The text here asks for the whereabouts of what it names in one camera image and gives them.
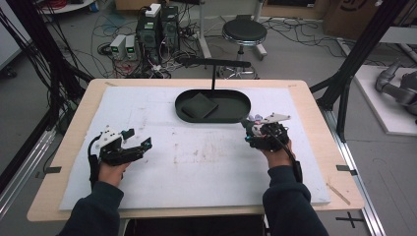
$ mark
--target stool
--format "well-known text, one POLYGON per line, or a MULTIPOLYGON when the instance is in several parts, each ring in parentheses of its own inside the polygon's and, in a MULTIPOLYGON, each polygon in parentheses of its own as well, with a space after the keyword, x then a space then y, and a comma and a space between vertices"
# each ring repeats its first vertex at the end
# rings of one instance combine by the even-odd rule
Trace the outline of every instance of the stool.
MULTIPOLYGON (((250 19, 235 19, 224 24, 222 34, 228 41, 239 45, 236 61, 242 61, 243 47, 261 44, 267 37, 267 29, 250 19)), ((252 71, 245 68, 220 67, 217 74, 224 79, 245 79, 242 76, 247 75, 252 75, 253 79, 257 79, 258 74, 255 68, 251 67, 251 69, 252 71)))

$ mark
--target white mat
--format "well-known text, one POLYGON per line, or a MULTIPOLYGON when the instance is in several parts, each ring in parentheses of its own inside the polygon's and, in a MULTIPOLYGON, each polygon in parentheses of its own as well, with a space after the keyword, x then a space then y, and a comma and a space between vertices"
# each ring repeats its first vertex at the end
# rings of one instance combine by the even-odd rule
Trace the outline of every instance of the white mat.
MULTIPOLYGON (((395 99, 375 90, 378 75, 387 67, 362 66, 356 73, 359 88, 364 93, 385 132, 390 135, 417 136, 416 116, 408 113, 395 99)), ((399 68, 391 83, 399 87, 401 78, 415 69, 399 68)))
MULTIPOLYGON (((262 153, 244 141, 240 124, 191 124, 179 119, 174 101, 189 88, 108 88, 74 163, 60 209, 71 209, 90 193, 89 142, 110 125, 134 128, 123 145, 131 148, 147 137, 153 148, 132 163, 120 189, 120 208, 259 206, 268 188, 268 164, 262 153)), ((251 114, 288 114, 293 149, 301 160, 312 203, 329 203, 323 177, 286 88, 239 89, 251 99, 251 114)))

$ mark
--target black sleeve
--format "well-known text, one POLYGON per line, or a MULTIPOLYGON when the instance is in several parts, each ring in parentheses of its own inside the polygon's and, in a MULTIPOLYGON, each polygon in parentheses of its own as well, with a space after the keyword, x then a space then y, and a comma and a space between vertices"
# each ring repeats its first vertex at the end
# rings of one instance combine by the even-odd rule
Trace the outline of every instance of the black sleeve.
POLYGON ((77 201, 59 236, 117 236, 120 224, 117 209, 122 198, 123 192, 118 188, 96 182, 92 193, 77 201))
POLYGON ((272 236, 328 235, 310 205, 307 187, 297 183, 291 166, 268 171, 269 189, 264 193, 264 208, 272 236))

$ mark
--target gray robotic arm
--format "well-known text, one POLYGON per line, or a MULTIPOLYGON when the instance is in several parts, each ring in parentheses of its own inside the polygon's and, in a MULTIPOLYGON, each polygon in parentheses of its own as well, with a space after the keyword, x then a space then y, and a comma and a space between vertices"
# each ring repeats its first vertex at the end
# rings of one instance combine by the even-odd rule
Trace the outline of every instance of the gray robotic arm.
POLYGON ((400 65, 400 61, 396 60, 386 70, 382 71, 377 78, 375 89, 392 96, 409 113, 417 115, 417 71, 405 74, 402 77, 400 87, 390 83, 400 65))

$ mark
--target black oval tray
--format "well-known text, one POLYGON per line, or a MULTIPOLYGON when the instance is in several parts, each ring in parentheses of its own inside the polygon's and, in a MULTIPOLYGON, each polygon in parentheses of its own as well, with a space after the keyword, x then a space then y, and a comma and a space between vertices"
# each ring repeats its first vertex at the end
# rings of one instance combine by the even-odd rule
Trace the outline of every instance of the black oval tray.
POLYGON ((237 90, 191 89, 177 96, 175 110, 180 119, 190 123, 239 123, 251 111, 251 100, 247 95, 237 90), (193 106, 198 106, 198 102, 202 102, 201 94, 217 106, 211 107, 211 104, 202 104, 204 107, 210 107, 207 112, 200 112, 200 114, 205 114, 205 117, 192 117, 187 113, 187 110, 184 111, 184 107, 188 107, 190 103, 194 103, 193 106))

